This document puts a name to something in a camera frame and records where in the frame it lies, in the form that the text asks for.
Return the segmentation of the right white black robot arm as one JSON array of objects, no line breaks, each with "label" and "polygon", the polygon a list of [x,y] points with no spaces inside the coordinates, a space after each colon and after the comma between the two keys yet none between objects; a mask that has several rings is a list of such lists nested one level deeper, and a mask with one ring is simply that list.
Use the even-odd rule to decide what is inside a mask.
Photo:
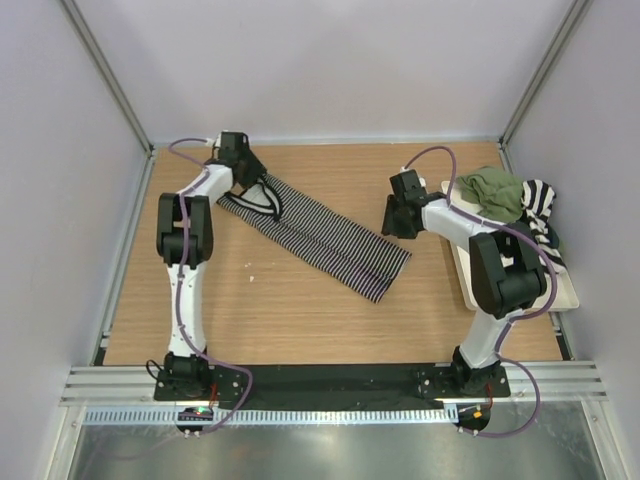
[{"label": "right white black robot arm", "polygon": [[547,291],[540,254],[524,225],[496,224],[467,212],[444,193],[429,193],[414,170],[392,176],[390,185],[383,234],[414,239],[425,231],[469,255],[478,309],[454,350],[449,378],[459,394],[476,395],[500,366],[502,343],[513,323]]}]

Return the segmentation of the thin-striped black white tank top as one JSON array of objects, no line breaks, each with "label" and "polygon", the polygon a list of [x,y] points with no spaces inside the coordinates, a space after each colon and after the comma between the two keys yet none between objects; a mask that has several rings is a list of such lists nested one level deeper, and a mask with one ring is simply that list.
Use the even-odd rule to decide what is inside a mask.
[{"label": "thin-striped black white tank top", "polygon": [[218,204],[310,266],[379,302],[411,259],[406,249],[271,174]]}]

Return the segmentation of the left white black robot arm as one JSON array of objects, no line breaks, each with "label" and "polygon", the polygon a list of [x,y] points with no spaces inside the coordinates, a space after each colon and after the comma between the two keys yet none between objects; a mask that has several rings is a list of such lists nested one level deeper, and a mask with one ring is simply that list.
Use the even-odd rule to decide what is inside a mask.
[{"label": "left white black robot arm", "polygon": [[158,371],[156,400],[200,400],[215,385],[202,321],[202,291],[214,250],[212,206],[237,184],[249,187],[266,172],[242,132],[223,131],[198,138],[212,149],[201,162],[184,154],[200,173],[175,193],[158,200],[156,250],[167,268],[171,288],[171,337]]}]

